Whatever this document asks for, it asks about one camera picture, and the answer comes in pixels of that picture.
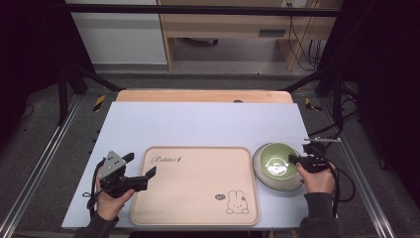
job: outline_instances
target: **aluminum rail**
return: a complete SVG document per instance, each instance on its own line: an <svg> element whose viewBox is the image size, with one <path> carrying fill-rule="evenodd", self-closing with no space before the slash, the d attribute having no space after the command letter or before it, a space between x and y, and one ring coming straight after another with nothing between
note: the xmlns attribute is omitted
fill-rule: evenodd
<svg viewBox="0 0 420 238"><path fill-rule="evenodd" d="M362 14L362 12L358 11L344 11L341 9L242 6L46 4L35 7L44 11L69 11L73 13L199 14L296 17L349 17Z"/></svg>
<svg viewBox="0 0 420 238"><path fill-rule="evenodd" d="M334 123L334 119L332 117L332 107L330 102L325 98L320 98L320 102L322 108L326 109L325 111L330 122ZM342 151L345 154L346 165L348 166L352 178L355 181L356 187L358 188L358 192L360 193L361 198L365 203L365 207L367 208L367 212L370 215L370 218L373 222L377 234L380 238L394 238L395 234L388 222L388 219L383 213L382 208L380 207L380 204L377 201L377 198L374 195L374 192L371 189L368 180L366 179L361 169L361 166L358 163L358 160L353 154L352 149L350 148L344 133L342 133L340 139L342 141L342 143L340 144L342 147Z"/></svg>
<svg viewBox="0 0 420 238"><path fill-rule="evenodd" d="M28 207L32 197L35 194L35 191L38 188L38 185L41 183L41 180L53 159L59 144L61 143L62 138L67 131L71 120L74 118L76 110L78 108L79 102L82 99L82 95L74 95L73 100L68 108L68 116L64 122L58 126L50 139L46 149L41 155L37 165L32 171L30 177L28 178L27 183L22 189L19 197L16 199L14 205L10 209L8 215L2 222L0 226L0 237L9 238L12 237L13 232L15 231L22 215L24 214L26 208Z"/></svg>

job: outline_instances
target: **white cabinet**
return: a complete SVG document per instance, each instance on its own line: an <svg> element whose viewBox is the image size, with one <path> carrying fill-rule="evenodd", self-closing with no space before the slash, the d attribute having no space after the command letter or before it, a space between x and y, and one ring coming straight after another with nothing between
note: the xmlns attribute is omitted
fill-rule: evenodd
<svg viewBox="0 0 420 238"><path fill-rule="evenodd" d="M155 5L156 0L66 0L68 4ZM167 64L158 14L72 13L94 64Z"/></svg>

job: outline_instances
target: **sleeve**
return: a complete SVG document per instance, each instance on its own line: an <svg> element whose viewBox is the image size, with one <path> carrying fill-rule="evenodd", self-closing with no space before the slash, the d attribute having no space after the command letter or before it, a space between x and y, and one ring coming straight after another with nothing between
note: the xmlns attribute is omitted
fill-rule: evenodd
<svg viewBox="0 0 420 238"><path fill-rule="evenodd" d="M299 226L299 238L343 237L341 220L333 216L331 194L313 192L305 194L308 203L308 216Z"/></svg>
<svg viewBox="0 0 420 238"><path fill-rule="evenodd" d="M79 228L74 232L74 238L107 238L118 221L118 217L113 221L105 220L95 212L86 227Z"/></svg>

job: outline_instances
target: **white table surface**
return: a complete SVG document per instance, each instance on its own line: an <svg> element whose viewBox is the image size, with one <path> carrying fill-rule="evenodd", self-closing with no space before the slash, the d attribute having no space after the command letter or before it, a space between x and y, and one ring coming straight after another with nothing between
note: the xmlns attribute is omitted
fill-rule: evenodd
<svg viewBox="0 0 420 238"><path fill-rule="evenodd" d="M294 103L209 102L113 102L62 222L75 229L89 223L86 209L96 165L109 151L121 157L135 153L125 176L139 176L142 157L153 146L245 147L252 155L266 143L279 142L303 153L308 138ZM307 215L304 186L289 192L276 191L257 178L260 220L253 226L138 226L130 219L133 200L121 210L117 227L131 230L268 230L298 227Z"/></svg>

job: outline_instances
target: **cartoon rabbit print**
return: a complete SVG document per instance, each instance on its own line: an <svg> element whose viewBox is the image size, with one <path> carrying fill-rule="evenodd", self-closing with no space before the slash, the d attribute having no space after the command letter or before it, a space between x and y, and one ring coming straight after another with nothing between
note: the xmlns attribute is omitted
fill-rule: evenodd
<svg viewBox="0 0 420 238"><path fill-rule="evenodd" d="M244 197L244 192L241 190L231 190L229 191L229 201L228 209L226 213L228 214L248 214L247 200Z"/></svg>

